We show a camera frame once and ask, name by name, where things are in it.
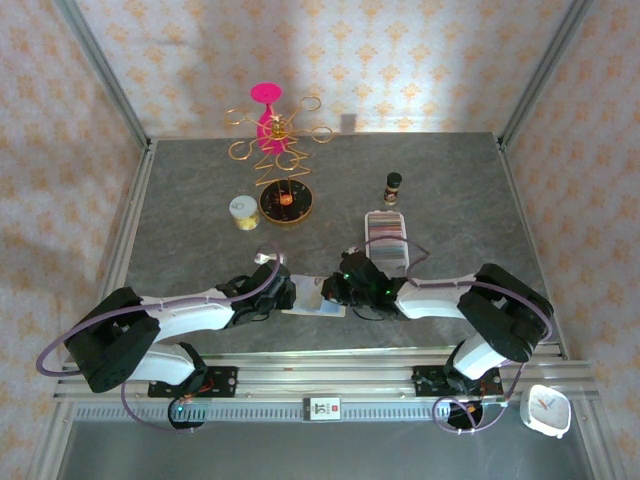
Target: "round black base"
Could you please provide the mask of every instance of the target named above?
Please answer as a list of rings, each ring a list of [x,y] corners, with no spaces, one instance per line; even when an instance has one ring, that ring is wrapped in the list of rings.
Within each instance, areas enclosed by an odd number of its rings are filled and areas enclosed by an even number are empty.
[[[311,212],[313,194],[297,180],[276,180],[260,195],[260,211],[268,220],[280,225],[292,225]]]

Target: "clock face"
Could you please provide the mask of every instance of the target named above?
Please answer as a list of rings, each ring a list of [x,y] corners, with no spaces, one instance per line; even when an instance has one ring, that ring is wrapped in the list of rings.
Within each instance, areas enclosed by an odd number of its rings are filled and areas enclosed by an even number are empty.
[[[550,388],[534,389],[529,399],[531,416],[545,425],[562,430],[571,415],[569,401]]]

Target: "white alarm clock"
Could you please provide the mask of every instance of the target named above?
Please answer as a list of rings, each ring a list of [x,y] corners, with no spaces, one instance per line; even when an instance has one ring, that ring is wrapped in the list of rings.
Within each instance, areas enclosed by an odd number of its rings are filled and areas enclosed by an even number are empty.
[[[571,424],[571,404],[557,390],[533,385],[522,394],[520,417],[527,427],[562,438]]]

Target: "wallpaper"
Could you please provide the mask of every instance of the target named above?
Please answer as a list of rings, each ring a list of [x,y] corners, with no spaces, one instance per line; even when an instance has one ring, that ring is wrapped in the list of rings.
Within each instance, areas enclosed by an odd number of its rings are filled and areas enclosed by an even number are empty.
[[[0,478],[20,480],[52,411],[35,359],[95,303],[140,149],[53,2],[0,3],[0,62]]]
[[[640,3],[595,2],[509,160],[571,353],[640,472]]]
[[[249,135],[253,85],[296,127],[499,133],[570,0],[80,0],[150,137]]]

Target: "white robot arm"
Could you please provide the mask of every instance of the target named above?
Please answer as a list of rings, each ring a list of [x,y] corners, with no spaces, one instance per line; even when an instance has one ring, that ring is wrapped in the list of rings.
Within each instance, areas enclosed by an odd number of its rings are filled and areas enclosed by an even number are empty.
[[[273,309],[292,308],[295,285],[283,265],[260,293],[237,302],[214,301],[252,291],[273,272],[274,264],[268,262],[252,277],[238,277],[197,295],[201,299],[198,303],[189,302],[194,296],[139,297],[127,287],[116,290],[83,321],[131,305],[159,307],[116,317],[114,324],[104,322],[87,328],[71,337],[67,348],[96,393],[125,380],[160,381],[191,393],[202,384],[204,362],[188,344],[157,342],[194,331],[220,330],[249,316],[264,317]],[[477,333],[458,345],[444,367],[447,382],[460,393],[469,391],[469,385],[506,360],[528,361],[547,333],[544,322],[526,306],[477,284],[490,282],[498,290],[509,289],[526,297],[547,315],[553,311],[546,299],[492,264],[458,279],[416,282],[389,279],[363,252],[354,252],[343,254],[340,270],[323,285],[322,294],[327,300],[369,306],[383,315],[406,319],[461,318],[475,327]]]

